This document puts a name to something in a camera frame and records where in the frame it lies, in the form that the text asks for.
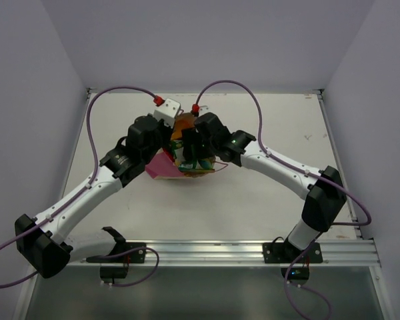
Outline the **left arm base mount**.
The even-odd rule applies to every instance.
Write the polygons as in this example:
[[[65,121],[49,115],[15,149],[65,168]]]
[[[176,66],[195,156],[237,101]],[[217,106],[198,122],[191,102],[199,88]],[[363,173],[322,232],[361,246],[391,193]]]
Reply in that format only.
[[[88,263],[144,263],[146,256],[146,243],[125,242],[114,246],[110,254],[104,257],[88,257]]]

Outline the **pink and tan paper bag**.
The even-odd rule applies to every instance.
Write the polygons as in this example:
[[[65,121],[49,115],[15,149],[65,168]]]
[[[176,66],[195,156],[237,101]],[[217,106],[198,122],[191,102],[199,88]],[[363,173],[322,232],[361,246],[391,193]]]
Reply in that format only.
[[[170,142],[164,148],[160,149],[159,152],[154,156],[151,162],[146,166],[145,171],[149,174],[152,179],[185,179],[185,178],[198,178],[205,175],[216,173],[227,168],[228,164],[217,160],[216,156],[209,154],[204,144],[199,138],[197,147],[197,159],[203,159],[207,157],[215,157],[214,171],[203,172],[203,173],[185,173],[180,172],[175,165],[176,161],[185,161],[183,159],[174,160],[171,153]]]

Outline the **green snack bag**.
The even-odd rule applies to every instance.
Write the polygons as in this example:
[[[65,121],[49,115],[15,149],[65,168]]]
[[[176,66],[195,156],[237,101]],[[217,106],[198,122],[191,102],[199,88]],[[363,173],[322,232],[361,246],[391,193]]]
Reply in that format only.
[[[180,172],[185,173],[212,172],[215,170],[215,157],[194,159],[190,161],[176,161],[175,165],[177,166],[178,170],[180,170]]]

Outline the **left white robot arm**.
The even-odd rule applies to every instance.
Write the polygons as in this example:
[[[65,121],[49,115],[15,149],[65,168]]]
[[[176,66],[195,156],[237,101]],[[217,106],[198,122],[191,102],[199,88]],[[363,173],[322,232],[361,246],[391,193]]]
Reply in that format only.
[[[86,240],[70,233],[100,203],[144,172],[158,150],[169,142],[174,123],[174,117],[158,112],[138,117],[126,137],[82,184],[34,218],[22,215],[16,220],[17,250],[40,276],[51,278],[68,263],[84,258],[112,262],[123,258],[123,238],[112,228],[105,227]]]

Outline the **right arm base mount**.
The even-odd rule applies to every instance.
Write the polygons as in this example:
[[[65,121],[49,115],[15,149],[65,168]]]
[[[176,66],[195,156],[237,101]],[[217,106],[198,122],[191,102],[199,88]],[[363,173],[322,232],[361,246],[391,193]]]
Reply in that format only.
[[[263,260],[267,264],[290,264],[302,250],[297,249],[282,237],[277,237],[271,242],[262,243]],[[319,264],[323,262],[320,244],[314,243],[312,247],[299,258],[297,263]]]

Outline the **small green snack packet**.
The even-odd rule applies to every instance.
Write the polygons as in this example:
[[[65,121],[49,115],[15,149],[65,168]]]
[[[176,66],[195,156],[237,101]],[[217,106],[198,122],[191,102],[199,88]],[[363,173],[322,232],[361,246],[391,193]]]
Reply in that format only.
[[[174,160],[183,159],[184,145],[182,140],[171,140],[170,148]]]

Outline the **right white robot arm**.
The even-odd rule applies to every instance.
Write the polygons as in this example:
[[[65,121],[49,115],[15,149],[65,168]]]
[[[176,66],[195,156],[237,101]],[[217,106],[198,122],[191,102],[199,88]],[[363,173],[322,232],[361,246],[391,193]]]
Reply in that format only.
[[[299,222],[278,250],[290,261],[306,256],[310,242],[330,229],[347,200],[339,190],[342,181],[335,168],[320,170],[273,155],[270,149],[260,146],[255,136],[242,130],[230,132],[214,113],[197,118],[192,129],[182,131],[182,140],[188,158],[216,156],[225,163],[254,170],[304,201]]]

